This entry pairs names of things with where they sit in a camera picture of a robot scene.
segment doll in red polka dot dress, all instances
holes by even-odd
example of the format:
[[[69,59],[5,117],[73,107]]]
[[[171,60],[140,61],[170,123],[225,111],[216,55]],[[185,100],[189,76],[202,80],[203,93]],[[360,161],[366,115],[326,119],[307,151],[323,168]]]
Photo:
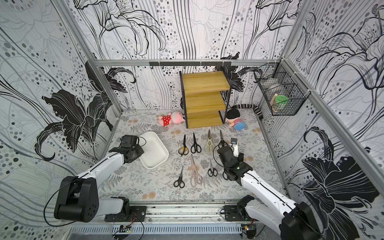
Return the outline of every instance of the doll in red polka dot dress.
[[[160,125],[168,126],[169,124],[179,124],[185,121],[184,115],[176,111],[174,113],[168,113],[167,116],[159,116],[158,122]]]

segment black wire basket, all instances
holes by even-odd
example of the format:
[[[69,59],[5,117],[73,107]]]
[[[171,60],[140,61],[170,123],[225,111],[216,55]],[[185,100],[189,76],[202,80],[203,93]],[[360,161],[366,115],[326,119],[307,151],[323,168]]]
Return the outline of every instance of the black wire basket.
[[[293,116],[299,111],[304,94],[281,65],[271,74],[253,75],[273,116]]]

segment wooden shelf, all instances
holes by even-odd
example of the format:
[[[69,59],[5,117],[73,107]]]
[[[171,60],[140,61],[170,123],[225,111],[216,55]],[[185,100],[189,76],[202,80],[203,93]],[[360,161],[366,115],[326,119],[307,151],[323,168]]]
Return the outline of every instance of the wooden shelf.
[[[225,111],[225,104],[220,92],[200,93],[185,96],[187,115],[212,111]]]
[[[222,71],[182,74],[185,96],[227,91],[228,81]]]
[[[218,111],[188,116],[188,128],[211,127],[223,125]]]
[[[219,111],[227,113],[227,109],[220,91],[231,89],[224,73],[182,74],[179,71],[179,75],[187,128],[223,125]]]

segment green lid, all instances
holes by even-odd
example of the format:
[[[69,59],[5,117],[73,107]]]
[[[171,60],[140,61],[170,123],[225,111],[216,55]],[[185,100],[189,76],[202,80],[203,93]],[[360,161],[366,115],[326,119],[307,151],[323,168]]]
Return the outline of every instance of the green lid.
[[[282,105],[286,105],[288,103],[288,100],[289,98],[287,98],[286,96],[284,95],[277,95],[275,97],[275,102],[276,103],[281,103]]]

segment floral wallpaper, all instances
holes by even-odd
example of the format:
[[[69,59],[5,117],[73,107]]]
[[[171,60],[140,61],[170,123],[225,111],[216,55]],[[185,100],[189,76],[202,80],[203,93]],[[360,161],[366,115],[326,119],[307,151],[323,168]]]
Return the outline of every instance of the floral wallpaper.
[[[383,167],[383,1],[316,1],[288,58]]]
[[[230,106],[239,104],[258,104],[260,95],[255,94],[259,90],[252,71],[260,71],[266,66],[245,67],[149,67],[126,66],[104,67],[104,72],[111,69],[122,69],[109,80],[120,105],[123,109],[182,109],[182,93],[179,71],[182,73],[224,71],[230,76],[232,93]],[[227,92],[222,92],[224,101],[227,101]]]
[[[69,0],[98,59],[278,59],[303,0]]]
[[[295,116],[261,109],[290,197],[312,207],[323,238],[384,238],[383,197],[310,101]]]
[[[44,205],[102,157],[119,112],[54,3],[2,0],[0,16],[0,237],[61,238]]]

